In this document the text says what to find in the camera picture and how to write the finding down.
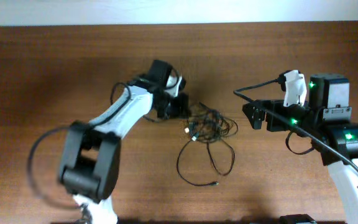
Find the white backdrop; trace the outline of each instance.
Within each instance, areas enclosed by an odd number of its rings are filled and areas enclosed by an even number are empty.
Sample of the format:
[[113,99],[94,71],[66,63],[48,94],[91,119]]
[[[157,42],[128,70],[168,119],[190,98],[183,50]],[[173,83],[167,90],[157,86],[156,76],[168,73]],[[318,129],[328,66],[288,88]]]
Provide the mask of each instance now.
[[358,20],[358,0],[0,0],[0,26]]

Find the green light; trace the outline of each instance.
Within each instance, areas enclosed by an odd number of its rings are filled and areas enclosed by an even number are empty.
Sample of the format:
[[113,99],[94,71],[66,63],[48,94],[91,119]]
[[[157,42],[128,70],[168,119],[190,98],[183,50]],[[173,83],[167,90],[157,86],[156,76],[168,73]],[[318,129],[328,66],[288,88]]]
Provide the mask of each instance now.
[[291,123],[292,123],[292,124],[298,124],[298,121],[292,118],[292,119],[291,119]]
[[350,139],[353,138],[353,135],[352,135],[352,134],[345,134],[345,138],[346,138],[347,140],[350,140]]

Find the brown surface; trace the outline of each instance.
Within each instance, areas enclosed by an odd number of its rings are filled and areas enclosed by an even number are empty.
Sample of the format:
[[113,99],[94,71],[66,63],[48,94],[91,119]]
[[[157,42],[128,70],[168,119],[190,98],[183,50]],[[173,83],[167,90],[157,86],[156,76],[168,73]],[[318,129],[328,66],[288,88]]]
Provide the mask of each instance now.
[[[29,148],[52,127],[99,115],[109,106],[112,85],[146,71],[153,58],[182,72],[192,100],[237,120],[239,134],[228,140],[236,164],[217,187],[190,186],[175,170],[186,141],[183,124],[141,120],[122,144],[113,193],[120,217],[218,221],[307,213],[317,220],[344,219],[319,154],[296,156],[285,148],[286,133],[252,130],[241,111],[244,102],[232,90],[287,69],[307,77],[342,73],[351,81],[352,119],[358,121],[358,22],[0,28],[0,223],[79,217],[33,198],[25,182]],[[249,95],[284,93],[273,85]],[[51,180],[47,187],[55,184],[64,137],[58,134],[39,149],[36,173]],[[308,140],[295,139],[299,151],[308,147]],[[204,146],[190,147],[183,173],[191,180],[216,180]],[[229,153],[214,153],[224,168]],[[61,188],[53,194],[65,195]]]

